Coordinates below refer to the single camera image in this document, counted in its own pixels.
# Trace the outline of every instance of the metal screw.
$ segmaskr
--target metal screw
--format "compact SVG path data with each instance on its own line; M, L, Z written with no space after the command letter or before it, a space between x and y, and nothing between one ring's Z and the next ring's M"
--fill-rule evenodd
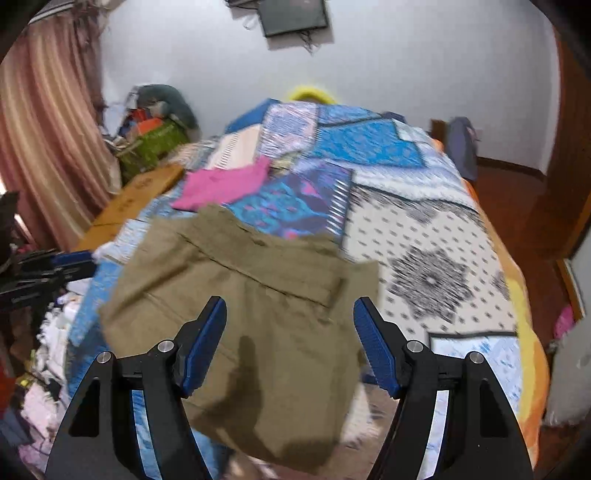
M407 348L412 353L419 353L419 352L423 351L423 344L417 340L411 340L410 342L407 343Z
M468 358L475 364L481 364L484 361L484 356L480 352L470 352Z
M171 340L165 340L164 342L160 342L158 344L158 350L162 353L166 353L171 351L174 348L174 342Z
M96 361L100 364L105 364L111 360L111 352L101 352L96 356Z

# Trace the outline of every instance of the wooden floor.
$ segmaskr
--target wooden floor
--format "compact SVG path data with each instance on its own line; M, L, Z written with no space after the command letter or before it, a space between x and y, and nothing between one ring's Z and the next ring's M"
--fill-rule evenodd
M546 347L553 338L554 322L567 304L555 264L573 220L558 211L558 202L538 178L484 166L478 175L475 189L480 203L523 272L534 331ZM543 427L536 478L558 462L575 435L576 428Z

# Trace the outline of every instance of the pink clothing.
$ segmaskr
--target pink clothing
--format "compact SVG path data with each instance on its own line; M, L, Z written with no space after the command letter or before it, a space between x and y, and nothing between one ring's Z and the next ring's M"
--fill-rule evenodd
M190 173L182 197L172 207L196 212L208 203L221 205L255 193L267 179L270 162L268 157L260 156L253 165L244 168L214 168Z

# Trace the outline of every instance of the blue gripper pad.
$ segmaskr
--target blue gripper pad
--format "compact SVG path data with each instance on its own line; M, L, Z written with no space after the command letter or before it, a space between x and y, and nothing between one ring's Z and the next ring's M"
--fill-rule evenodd
M361 299L355 301L353 322L378 385L392 398L398 398L400 385L396 379L396 359L390 353L384 337Z
M186 397L191 396L196 389L203 385L209 365L212 363L213 354L226 327L226 313L226 302L219 299L205 320L205 324L186 357L184 380L181 385Z
M92 253L89 250L82 250L80 252L72 252L69 254L56 254L51 259L51 263L54 267L86 261L92 262Z

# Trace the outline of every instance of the striped curtain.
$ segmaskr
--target striped curtain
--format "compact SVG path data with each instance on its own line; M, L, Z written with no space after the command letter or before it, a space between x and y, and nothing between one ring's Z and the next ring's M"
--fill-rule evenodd
M40 248L75 247L110 198L84 27L72 11L29 25L0 64L0 177Z

